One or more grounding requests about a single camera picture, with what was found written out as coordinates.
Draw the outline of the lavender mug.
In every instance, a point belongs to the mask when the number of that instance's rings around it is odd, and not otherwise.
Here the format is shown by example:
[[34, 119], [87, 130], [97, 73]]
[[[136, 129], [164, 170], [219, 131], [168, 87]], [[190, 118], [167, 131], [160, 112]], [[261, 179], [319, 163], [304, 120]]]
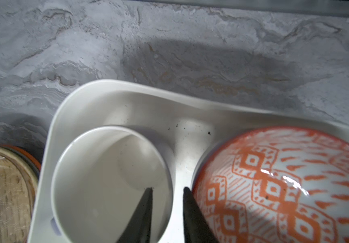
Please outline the lavender mug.
[[170, 219], [174, 153], [156, 131], [102, 126], [77, 137], [62, 153], [51, 183], [55, 228], [69, 243], [114, 243], [146, 189], [153, 190], [150, 242]]

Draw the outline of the orange patterned bowl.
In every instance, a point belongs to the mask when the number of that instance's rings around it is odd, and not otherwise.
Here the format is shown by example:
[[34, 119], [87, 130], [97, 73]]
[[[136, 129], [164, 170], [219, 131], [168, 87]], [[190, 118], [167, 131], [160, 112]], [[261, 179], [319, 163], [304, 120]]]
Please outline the orange patterned bowl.
[[222, 243], [349, 243], [349, 143], [276, 126], [208, 155], [192, 193]]

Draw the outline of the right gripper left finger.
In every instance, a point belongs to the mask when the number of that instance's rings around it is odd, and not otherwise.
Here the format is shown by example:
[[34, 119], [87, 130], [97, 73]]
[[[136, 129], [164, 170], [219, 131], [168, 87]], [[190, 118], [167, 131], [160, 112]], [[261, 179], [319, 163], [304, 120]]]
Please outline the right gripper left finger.
[[149, 243], [153, 211], [153, 188], [147, 188], [117, 243]]

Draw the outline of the amber glass plate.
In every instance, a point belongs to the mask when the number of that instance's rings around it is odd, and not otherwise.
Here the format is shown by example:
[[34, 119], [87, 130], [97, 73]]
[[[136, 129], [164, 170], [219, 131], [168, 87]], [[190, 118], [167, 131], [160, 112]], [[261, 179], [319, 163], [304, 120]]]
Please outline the amber glass plate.
[[41, 164], [20, 147], [0, 147], [0, 243], [26, 243]]

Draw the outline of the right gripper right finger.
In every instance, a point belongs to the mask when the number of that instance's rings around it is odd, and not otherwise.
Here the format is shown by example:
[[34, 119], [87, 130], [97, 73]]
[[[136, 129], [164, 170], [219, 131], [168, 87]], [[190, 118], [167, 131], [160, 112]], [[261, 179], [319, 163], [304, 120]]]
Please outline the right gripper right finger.
[[185, 187], [183, 192], [185, 243], [218, 243], [190, 188]]

